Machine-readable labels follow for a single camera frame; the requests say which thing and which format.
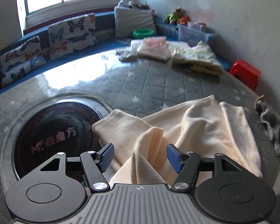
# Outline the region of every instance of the gray ribbed plate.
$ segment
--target gray ribbed plate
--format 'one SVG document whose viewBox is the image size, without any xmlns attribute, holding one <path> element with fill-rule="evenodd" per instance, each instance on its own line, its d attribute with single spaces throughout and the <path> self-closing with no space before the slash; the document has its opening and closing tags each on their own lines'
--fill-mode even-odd
<svg viewBox="0 0 280 224">
<path fill-rule="evenodd" d="M 63 224 L 209 224 L 187 194 L 171 192 L 165 184 L 116 184 L 91 196 L 85 207 Z"/>
</svg>

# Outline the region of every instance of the folded towel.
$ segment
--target folded towel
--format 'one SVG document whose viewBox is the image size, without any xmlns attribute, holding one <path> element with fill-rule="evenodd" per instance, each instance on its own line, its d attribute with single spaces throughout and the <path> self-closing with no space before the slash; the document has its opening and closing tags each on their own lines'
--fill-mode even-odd
<svg viewBox="0 0 280 224">
<path fill-rule="evenodd" d="M 212 75 L 222 75 L 223 69 L 215 53 L 208 44 L 200 41 L 197 46 L 182 49 L 175 48 L 173 63 L 190 64 L 191 69 Z"/>
<path fill-rule="evenodd" d="M 183 152 L 213 158 L 224 153 L 262 177 L 260 156 L 242 107 L 218 102 L 211 95 L 183 102 L 144 118 L 115 109 L 92 125 L 102 145 L 114 144 L 114 183 L 171 185 L 177 177 L 166 156 L 173 143 Z M 211 177 L 200 173 L 197 184 Z"/>
</svg>

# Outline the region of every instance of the cream towel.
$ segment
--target cream towel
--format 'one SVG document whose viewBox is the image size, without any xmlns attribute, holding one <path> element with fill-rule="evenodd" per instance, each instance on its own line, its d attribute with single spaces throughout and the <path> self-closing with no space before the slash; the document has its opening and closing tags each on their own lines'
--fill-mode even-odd
<svg viewBox="0 0 280 224">
<path fill-rule="evenodd" d="M 218 102 L 211 95 L 183 102 L 144 118 L 113 110 L 92 126 L 102 145 L 114 144 L 114 183 L 171 185 L 177 177 L 166 156 L 173 143 L 182 152 L 213 158 L 224 153 L 262 177 L 259 152 L 242 107 Z M 210 178 L 200 173 L 197 184 Z"/>
</svg>

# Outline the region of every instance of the teddy bear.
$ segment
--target teddy bear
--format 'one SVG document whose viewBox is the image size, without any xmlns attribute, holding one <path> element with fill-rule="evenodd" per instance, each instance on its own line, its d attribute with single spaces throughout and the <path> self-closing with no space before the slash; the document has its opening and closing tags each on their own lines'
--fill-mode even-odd
<svg viewBox="0 0 280 224">
<path fill-rule="evenodd" d="M 168 24 L 177 24 L 177 21 L 184 16 L 184 9 L 181 7 L 175 8 L 171 14 L 163 19 L 163 22 Z"/>
<path fill-rule="evenodd" d="M 177 21 L 177 24 L 181 24 L 181 25 L 187 26 L 187 25 L 188 25 L 188 22 L 190 22 L 190 21 L 191 21 L 191 19 L 190 19 L 189 16 L 187 16 L 187 17 L 182 17 L 182 18 L 180 18 L 180 19 Z"/>
</svg>

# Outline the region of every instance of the green plastic bowl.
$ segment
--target green plastic bowl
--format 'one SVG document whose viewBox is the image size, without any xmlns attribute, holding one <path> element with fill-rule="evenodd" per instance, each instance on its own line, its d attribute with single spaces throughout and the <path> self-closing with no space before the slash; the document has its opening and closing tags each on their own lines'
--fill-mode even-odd
<svg viewBox="0 0 280 224">
<path fill-rule="evenodd" d="M 145 37 L 153 36 L 154 31 L 152 29 L 137 29 L 133 32 L 134 39 L 143 39 Z"/>
</svg>

